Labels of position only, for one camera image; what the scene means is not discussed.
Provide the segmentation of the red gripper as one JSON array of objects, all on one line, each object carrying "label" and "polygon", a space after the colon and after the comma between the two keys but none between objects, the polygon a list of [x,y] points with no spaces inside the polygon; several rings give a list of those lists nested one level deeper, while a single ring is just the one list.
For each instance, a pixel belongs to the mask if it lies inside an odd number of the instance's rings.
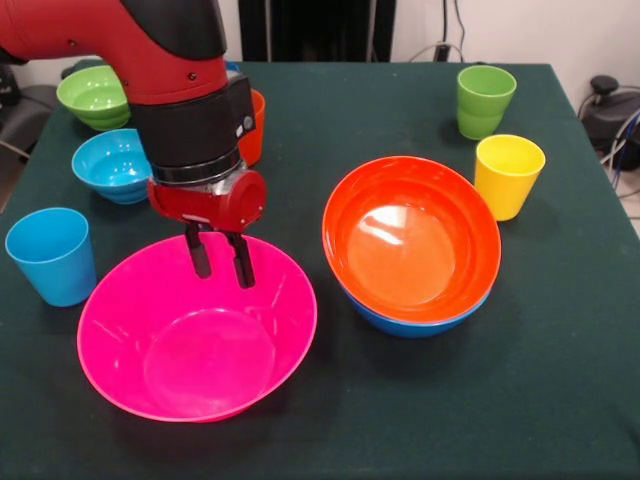
[{"label": "red gripper", "polygon": [[[261,174],[240,170],[219,182],[193,188],[164,186],[149,180],[147,191],[152,207],[162,216],[227,231],[225,237],[234,250],[239,286],[248,289],[255,285],[248,244],[240,233],[264,213],[267,186]],[[206,279],[211,275],[211,266],[199,233],[199,227],[187,227],[185,239],[196,274]]]}]

